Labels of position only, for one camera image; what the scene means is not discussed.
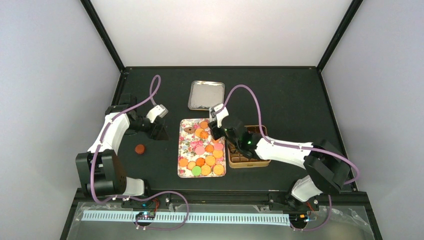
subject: white wall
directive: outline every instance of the white wall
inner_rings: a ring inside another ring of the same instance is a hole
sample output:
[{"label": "white wall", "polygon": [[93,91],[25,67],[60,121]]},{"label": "white wall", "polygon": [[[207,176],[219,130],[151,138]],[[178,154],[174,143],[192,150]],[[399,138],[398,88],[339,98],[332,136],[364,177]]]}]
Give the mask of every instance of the white wall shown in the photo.
[{"label": "white wall", "polygon": [[363,1],[323,77],[384,239],[422,239],[424,1]]},{"label": "white wall", "polygon": [[119,72],[79,0],[0,7],[0,239],[59,239]]},{"label": "white wall", "polygon": [[352,0],[93,0],[125,66],[316,66]]}]

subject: metal tray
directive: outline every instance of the metal tray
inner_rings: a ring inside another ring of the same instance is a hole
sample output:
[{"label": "metal tray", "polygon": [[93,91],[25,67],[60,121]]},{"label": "metal tray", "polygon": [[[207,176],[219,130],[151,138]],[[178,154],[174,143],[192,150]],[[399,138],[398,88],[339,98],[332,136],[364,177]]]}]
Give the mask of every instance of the metal tray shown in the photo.
[{"label": "metal tray", "polygon": [[209,111],[209,108],[224,103],[225,84],[216,81],[193,81],[191,83],[188,108]]}]

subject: cable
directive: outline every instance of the cable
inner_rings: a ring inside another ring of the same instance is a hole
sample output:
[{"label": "cable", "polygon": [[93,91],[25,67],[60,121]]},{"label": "cable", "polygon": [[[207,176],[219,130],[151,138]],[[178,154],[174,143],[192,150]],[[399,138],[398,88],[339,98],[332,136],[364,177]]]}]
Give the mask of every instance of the cable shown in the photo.
[{"label": "cable", "polygon": [[[256,98],[255,93],[248,86],[246,86],[244,84],[236,85],[235,87],[233,87],[231,89],[231,91],[229,92],[228,96],[225,99],[224,106],[220,110],[216,111],[216,114],[218,114],[222,110],[224,110],[224,108],[226,107],[226,105],[228,103],[228,100],[231,97],[231,94],[233,94],[234,90],[236,90],[238,88],[244,88],[244,89],[248,90],[249,93],[251,94],[251,96],[253,97],[254,103],[256,104],[257,118],[258,118],[258,121],[259,121],[259,126],[262,126],[261,109],[259,107],[258,99]],[[262,135],[263,139],[265,139],[265,141],[267,141],[270,144],[274,144],[274,145],[286,147],[286,148],[291,148],[291,149],[309,150],[309,151],[319,152],[319,153],[327,154],[327,155],[330,155],[330,156],[333,156],[335,158],[342,160],[343,162],[348,164],[351,168],[355,169],[355,172],[356,172],[356,176],[354,178],[344,182],[345,185],[355,182],[359,178],[359,176],[361,175],[361,172],[359,171],[358,167],[355,164],[353,164],[353,162],[349,161],[349,159],[347,159],[346,157],[344,157],[342,155],[339,155],[337,153],[327,151],[327,150],[324,150],[324,149],[315,148],[315,147],[308,147],[308,146],[300,147],[298,145],[290,145],[290,144],[279,143],[279,142],[273,143],[273,142],[271,142],[271,140],[268,139],[267,136],[265,136],[264,131],[262,130],[262,127],[259,128],[259,131],[260,131],[260,134]]]},{"label": "cable", "polygon": [[[154,89],[154,91],[153,91],[153,92],[151,92],[151,91],[152,91],[153,83],[155,82],[155,80],[156,80],[156,79],[158,79],[157,86],[156,86],[156,88]],[[136,105],[134,105],[134,106],[132,106],[132,107],[130,107],[130,108],[127,108],[127,109],[125,109],[125,110],[121,111],[120,113],[118,113],[117,115],[115,115],[114,117],[112,117],[111,121],[113,122],[115,119],[117,119],[117,118],[118,118],[119,116],[121,116],[122,114],[126,114],[126,113],[128,113],[129,111],[131,111],[131,110],[133,110],[133,109],[136,109],[136,108],[140,107],[141,105],[143,105],[143,104],[147,103],[147,101],[149,101],[149,100],[152,100],[152,103],[155,105],[156,103],[155,103],[155,101],[153,100],[153,96],[156,94],[156,92],[158,92],[158,89],[159,89],[159,86],[160,86],[160,85],[161,85],[161,76],[159,76],[159,75],[155,75],[155,76],[153,77],[153,79],[151,80],[151,84],[150,84],[150,92],[151,92],[151,93],[150,93],[150,96],[149,96],[148,98],[146,98],[145,100],[143,100],[142,102],[139,102],[139,103],[137,103]],[[94,151],[94,155],[93,155],[93,158],[92,158],[92,162],[91,162],[91,168],[90,168],[90,191],[91,191],[91,195],[92,195],[93,200],[94,200],[96,203],[98,203],[98,204],[106,203],[107,201],[109,201],[109,200],[111,200],[111,199],[114,199],[114,198],[118,198],[118,199],[133,199],[133,200],[140,201],[140,202],[146,202],[146,201],[149,201],[150,199],[154,199],[154,198],[156,198],[156,197],[157,197],[157,196],[159,196],[159,195],[163,195],[163,194],[176,194],[176,195],[180,196],[180,197],[184,200],[185,205],[187,206],[187,214],[185,215],[185,218],[184,218],[183,222],[182,222],[182,223],[180,223],[180,225],[175,226],[175,227],[171,227],[171,228],[159,228],[159,227],[149,227],[149,226],[145,226],[145,227],[143,227],[143,229],[151,229],[151,230],[166,230],[166,231],[179,229],[181,226],[183,226],[183,225],[186,223],[187,219],[189,218],[189,202],[188,202],[188,201],[187,201],[187,199],[186,199],[186,198],[185,198],[185,197],[184,197],[181,193],[179,193],[179,192],[176,192],[176,191],[162,191],[162,192],[159,192],[159,193],[157,193],[157,194],[155,194],[155,195],[153,195],[153,196],[150,196],[150,197],[148,197],[148,198],[144,198],[144,199],[143,199],[143,198],[134,197],[134,196],[124,197],[124,196],[117,196],[117,195],[116,195],[116,196],[109,196],[109,197],[107,197],[107,198],[106,198],[105,200],[103,200],[103,201],[100,201],[100,200],[97,198],[97,196],[96,196],[96,192],[95,192],[95,190],[94,190],[94,173],[95,173],[95,169],[96,169],[96,160],[97,160],[97,156],[98,156],[99,151],[100,151],[100,147],[102,146],[103,139],[105,138],[106,132],[108,131],[108,128],[109,128],[109,126],[110,126],[111,124],[112,124],[111,122],[108,122],[108,123],[106,124],[106,126],[104,127],[103,131],[101,132],[100,139],[99,139],[100,144],[99,144],[99,145],[97,145],[97,147],[96,147],[96,149],[95,149],[95,151]]]},{"label": "cable", "polygon": [[331,216],[331,212],[332,212],[332,201],[331,201],[331,196],[330,195],[328,195],[328,215],[327,215],[327,218],[325,219],[325,221],[323,222],[323,223],[321,223],[321,225],[319,225],[319,226],[317,226],[317,227],[314,227],[314,228],[308,228],[308,229],[299,229],[299,228],[295,228],[294,226],[293,226],[293,224],[292,223],[290,223],[290,227],[293,229],[293,230],[298,230],[298,231],[303,231],[303,232],[310,232],[310,231],[315,231],[315,230],[318,230],[318,229],[320,229],[320,228],[322,228],[325,224],[327,224],[328,223],[328,221],[330,220],[330,216]]}]

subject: black mat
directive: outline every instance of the black mat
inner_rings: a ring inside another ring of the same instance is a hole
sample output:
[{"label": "black mat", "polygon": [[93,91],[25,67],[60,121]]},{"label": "black mat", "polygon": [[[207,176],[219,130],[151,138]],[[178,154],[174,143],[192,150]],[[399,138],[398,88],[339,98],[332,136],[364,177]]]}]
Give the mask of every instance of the black mat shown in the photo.
[{"label": "black mat", "polygon": [[[338,149],[331,110],[318,73],[309,68],[127,68],[122,93],[131,93],[138,102],[149,95],[150,82],[159,74],[162,84],[154,97],[169,113],[165,116],[169,141],[153,141],[143,133],[123,137],[118,156],[129,177],[146,179],[157,190],[233,190],[287,191],[293,182],[306,176],[306,171],[289,164],[272,161],[267,167],[233,169],[227,164],[222,177],[180,178],[177,175],[179,124],[182,119],[207,118],[207,111],[188,109],[193,81],[225,84],[225,96],[237,84],[248,85],[256,94],[262,112],[262,123],[270,137],[292,142],[314,142],[327,139]],[[151,102],[138,109],[145,115]],[[255,103],[245,89],[232,95],[227,109],[246,125],[258,124]],[[137,155],[134,148],[144,144],[146,151]]]}]

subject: floral pattern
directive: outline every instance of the floral pattern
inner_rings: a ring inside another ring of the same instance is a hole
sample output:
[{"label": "floral pattern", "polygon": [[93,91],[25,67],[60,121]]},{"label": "floral pattern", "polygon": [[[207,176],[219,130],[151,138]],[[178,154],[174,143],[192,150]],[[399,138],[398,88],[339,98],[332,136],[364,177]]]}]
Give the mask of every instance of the floral pattern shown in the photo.
[{"label": "floral pattern", "polygon": [[177,173],[181,178],[221,177],[227,171],[224,139],[213,140],[208,121],[196,118],[183,119],[180,123]]}]

